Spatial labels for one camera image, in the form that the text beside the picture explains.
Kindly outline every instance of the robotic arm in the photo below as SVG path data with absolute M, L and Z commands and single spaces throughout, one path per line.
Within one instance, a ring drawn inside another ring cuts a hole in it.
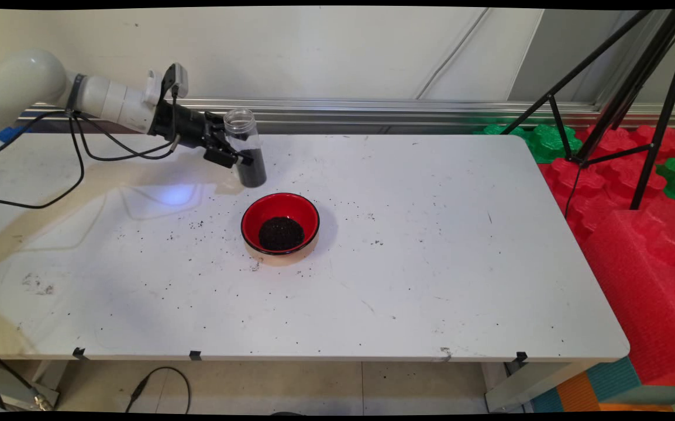
M 172 149 L 177 144 L 204 147 L 206 160 L 227 168 L 249 164 L 251 159 L 226 140 L 221 117 L 171 104 L 164 99 L 169 91 L 174 99 L 187 94 L 187 72 L 181 64 L 172 64 L 162 77 L 150 70 L 144 91 L 139 91 L 105 77 L 66 70 L 48 51 L 23 50 L 0 62 L 0 130 L 34 103 L 43 102 L 163 136 L 174 142 Z

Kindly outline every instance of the black granules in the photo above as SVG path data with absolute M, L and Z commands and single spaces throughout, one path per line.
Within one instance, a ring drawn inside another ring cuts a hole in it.
M 262 149 L 244 149 L 244 151 L 239 152 L 254 160 L 250 165 L 236 165 L 237 170 L 239 170 L 239 179 L 244 187 L 259 187 L 265 184 L 267 175 L 265 173 L 265 161 L 262 159 Z
M 293 219 L 271 218 L 260 228 L 260 245 L 266 250 L 289 250 L 304 242 L 304 229 Z

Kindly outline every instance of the clear plastic jar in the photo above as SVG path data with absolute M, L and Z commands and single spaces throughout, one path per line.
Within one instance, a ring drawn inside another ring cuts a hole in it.
M 245 108 L 232 109 L 223 117 L 226 139 L 241 155 L 252 158 L 249 164 L 237 163 L 239 179 L 244 187 L 259 187 L 267 181 L 262 141 L 257 132 L 254 114 Z

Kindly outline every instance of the red bowl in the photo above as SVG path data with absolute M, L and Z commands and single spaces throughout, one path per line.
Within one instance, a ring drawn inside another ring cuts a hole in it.
M 260 244 L 262 224 L 271 218 L 289 218 L 304 230 L 304 241 L 288 250 L 268 250 Z M 316 237 L 319 230 L 319 212 L 309 200 L 296 194 L 266 195 L 252 203 L 242 216 L 242 236 L 249 246 L 268 255 L 287 255 L 302 250 Z

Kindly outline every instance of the floor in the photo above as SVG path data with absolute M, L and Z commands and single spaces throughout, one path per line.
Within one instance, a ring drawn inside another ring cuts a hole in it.
M 191 384 L 190 413 L 433 415 L 487 413 L 476 363 L 74 361 L 57 410 L 116 411 L 151 370 L 170 365 Z M 186 386 L 172 370 L 150 378 L 132 412 L 183 413 Z

